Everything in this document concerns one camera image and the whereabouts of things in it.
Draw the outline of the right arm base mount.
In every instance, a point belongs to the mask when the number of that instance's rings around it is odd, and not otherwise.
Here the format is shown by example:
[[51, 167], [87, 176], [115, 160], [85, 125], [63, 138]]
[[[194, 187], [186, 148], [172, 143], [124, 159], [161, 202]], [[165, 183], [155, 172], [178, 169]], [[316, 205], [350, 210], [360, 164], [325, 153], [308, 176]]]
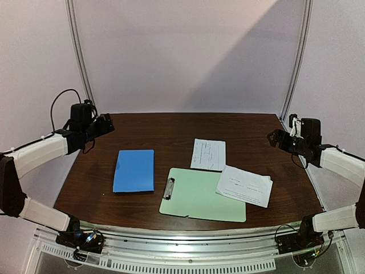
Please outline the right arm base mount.
[[290, 224], [282, 224], [274, 234], [279, 254], [292, 253], [293, 262], [302, 269], [311, 268], [316, 259], [331, 247], [334, 237], [334, 232], [328, 231], [330, 241], [325, 246], [323, 232], [314, 231], [313, 217], [314, 215], [305, 216], [298, 229]]

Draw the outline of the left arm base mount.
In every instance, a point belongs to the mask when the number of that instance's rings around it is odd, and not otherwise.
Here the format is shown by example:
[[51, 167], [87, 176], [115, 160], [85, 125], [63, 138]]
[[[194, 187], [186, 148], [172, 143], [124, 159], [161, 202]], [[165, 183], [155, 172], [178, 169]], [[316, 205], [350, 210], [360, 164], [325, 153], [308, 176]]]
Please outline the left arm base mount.
[[81, 229], [79, 219], [71, 217], [67, 229], [58, 232], [56, 243], [73, 248], [74, 252], [72, 258], [77, 261], [85, 262], [87, 255], [81, 253], [81, 251], [101, 254], [105, 243], [105, 237], [97, 229]]

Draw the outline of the white paper sheets stack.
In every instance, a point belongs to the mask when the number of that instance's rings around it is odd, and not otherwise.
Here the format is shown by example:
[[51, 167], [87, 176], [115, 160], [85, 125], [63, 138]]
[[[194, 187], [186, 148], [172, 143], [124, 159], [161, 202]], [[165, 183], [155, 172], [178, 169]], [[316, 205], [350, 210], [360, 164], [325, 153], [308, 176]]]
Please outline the white paper sheets stack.
[[224, 197], [267, 208], [273, 181], [270, 176], [225, 166], [216, 187]]

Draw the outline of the green clipboard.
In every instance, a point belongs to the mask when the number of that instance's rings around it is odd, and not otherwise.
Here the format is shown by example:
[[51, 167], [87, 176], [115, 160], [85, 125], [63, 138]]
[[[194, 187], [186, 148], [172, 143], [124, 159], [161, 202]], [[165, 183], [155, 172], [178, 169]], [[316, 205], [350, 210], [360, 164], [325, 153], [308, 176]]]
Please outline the green clipboard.
[[246, 204], [216, 193], [218, 172], [171, 168], [175, 184], [170, 200], [162, 198], [159, 212], [190, 219], [246, 222]]

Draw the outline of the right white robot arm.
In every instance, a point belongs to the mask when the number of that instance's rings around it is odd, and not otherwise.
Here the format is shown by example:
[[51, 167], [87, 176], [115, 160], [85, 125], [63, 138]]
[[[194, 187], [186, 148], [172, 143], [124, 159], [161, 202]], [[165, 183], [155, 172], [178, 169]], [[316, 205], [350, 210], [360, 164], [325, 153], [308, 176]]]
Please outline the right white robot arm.
[[308, 248], [322, 232], [364, 228], [364, 159], [337, 146], [322, 144], [319, 134], [293, 135], [276, 129], [267, 135], [267, 139], [272, 147], [302, 156], [308, 164], [331, 171], [362, 188], [355, 204], [304, 217], [295, 237], [297, 247]]

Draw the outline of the metal clipboard clip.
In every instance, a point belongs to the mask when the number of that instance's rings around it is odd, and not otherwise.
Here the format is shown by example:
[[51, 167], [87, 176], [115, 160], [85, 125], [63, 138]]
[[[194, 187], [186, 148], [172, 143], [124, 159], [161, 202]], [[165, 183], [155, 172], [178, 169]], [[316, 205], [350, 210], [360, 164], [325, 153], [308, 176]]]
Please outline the metal clipboard clip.
[[174, 184], [175, 184], [175, 179], [174, 178], [168, 178], [166, 186], [165, 186], [164, 194], [163, 194], [163, 199], [164, 200], [170, 200], [171, 199]]

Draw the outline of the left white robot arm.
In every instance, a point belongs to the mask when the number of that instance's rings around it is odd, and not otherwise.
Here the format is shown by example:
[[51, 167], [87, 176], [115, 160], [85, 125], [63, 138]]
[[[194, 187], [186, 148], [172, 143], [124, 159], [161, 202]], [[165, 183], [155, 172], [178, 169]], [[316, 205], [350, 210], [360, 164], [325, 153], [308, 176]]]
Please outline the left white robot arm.
[[26, 195], [20, 179], [30, 171], [54, 159], [84, 150], [86, 144], [115, 130], [110, 114], [101, 114], [81, 128], [60, 129], [19, 149], [1, 153], [1, 211], [61, 231], [73, 248], [85, 242], [79, 220]]

